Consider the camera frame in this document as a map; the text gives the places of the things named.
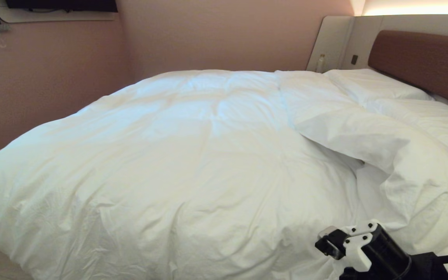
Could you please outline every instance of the light strip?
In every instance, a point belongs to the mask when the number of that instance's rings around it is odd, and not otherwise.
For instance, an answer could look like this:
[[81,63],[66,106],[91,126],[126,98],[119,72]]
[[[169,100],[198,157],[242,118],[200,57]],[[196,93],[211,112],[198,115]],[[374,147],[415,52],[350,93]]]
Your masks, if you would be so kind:
[[448,14],[448,5],[372,9],[366,11],[364,16],[382,16],[389,14]]

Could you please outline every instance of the brown headboard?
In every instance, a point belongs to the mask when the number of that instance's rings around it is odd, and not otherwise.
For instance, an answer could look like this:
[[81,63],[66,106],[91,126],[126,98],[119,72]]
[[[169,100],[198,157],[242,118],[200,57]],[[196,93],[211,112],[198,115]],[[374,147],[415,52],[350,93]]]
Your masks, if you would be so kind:
[[448,99],[448,36],[383,30],[369,66]]

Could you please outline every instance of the bedding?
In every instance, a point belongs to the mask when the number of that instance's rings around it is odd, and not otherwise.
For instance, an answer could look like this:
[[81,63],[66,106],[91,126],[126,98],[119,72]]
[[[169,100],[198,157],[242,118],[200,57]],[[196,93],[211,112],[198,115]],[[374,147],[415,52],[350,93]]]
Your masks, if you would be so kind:
[[366,105],[370,112],[398,119],[425,131],[448,147],[448,105],[437,101],[380,99]]
[[407,85],[371,69],[330,70],[324,75],[354,101],[365,105],[368,101],[388,99],[432,100],[424,91]]
[[317,73],[166,73],[0,151],[0,250],[36,280],[333,278],[318,232],[368,217],[448,253],[448,155]]

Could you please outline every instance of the small bottle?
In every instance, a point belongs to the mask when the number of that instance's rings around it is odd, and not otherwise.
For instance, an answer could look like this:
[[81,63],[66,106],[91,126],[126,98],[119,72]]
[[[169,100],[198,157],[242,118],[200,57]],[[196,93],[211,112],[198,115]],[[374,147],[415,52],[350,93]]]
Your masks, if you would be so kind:
[[316,73],[324,73],[325,55],[322,54],[319,57],[318,64],[316,65]]

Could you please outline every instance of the television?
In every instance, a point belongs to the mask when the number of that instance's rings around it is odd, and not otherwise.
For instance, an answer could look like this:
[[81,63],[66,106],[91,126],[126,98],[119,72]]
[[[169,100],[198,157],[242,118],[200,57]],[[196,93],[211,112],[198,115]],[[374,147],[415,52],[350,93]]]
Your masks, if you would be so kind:
[[7,0],[11,9],[63,9],[118,12],[115,0]]

